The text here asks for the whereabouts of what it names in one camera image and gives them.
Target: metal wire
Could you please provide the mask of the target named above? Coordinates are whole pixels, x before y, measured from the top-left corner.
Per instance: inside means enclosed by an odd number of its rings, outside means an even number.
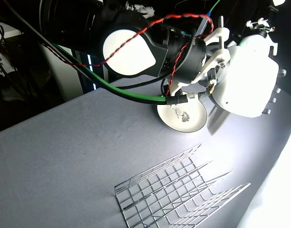
[[[214,194],[211,187],[232,172],[205,181],[191,156],[197,145],[115,186],[128,228],[195,228],[250,184]]]

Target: green cable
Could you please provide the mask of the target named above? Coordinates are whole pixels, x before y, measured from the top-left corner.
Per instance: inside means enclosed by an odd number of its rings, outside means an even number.
[[[55,47],[57,47],[58,49],[62,49],[59,45],[55,45]],[[71,58],[75,59],[72,55],[70,55],[69,53],[67,53],[64,49],[62,49],[62,51],[64,52],[64,54],[66,53],[68,55],[68,57],[70,56]],[[144,95],[144,94],[137,94],[137,93],[133,93],[133,92],[129,92],[126,90],[122,90],[117,88],[116,86],[106,82],[104,79],[102,79],[101,77],[99,77],[97,74],[95,74],[94,72],[92,72],[88,67],[85,66],[85,68],[94,76],[96,77],[98,80],[100,80],[101,83],[105,84],[106,86],[108,86],[109,88],[125,94],[127,96],[130,97],[134,97],[134,98],[138,98],[138,99],[143,99],[143,100],[150,100],[150,101],[159,101],[159,102],[166,102],[166,97],[164,96],[150,96],[150,95]]]
[[[219,2],[220,2],[220,0],[217,0],[217,2],[212,6],[212,8],[210,9],[210,11],[212,11]]]

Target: wire dish rack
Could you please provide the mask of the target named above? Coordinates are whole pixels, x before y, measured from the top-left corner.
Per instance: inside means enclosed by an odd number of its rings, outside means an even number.
[[[128,228],[195,228],[250,183],[220,193],[210,187],[231,172],[204,180],[191,156],[197,145],[115,186]]]

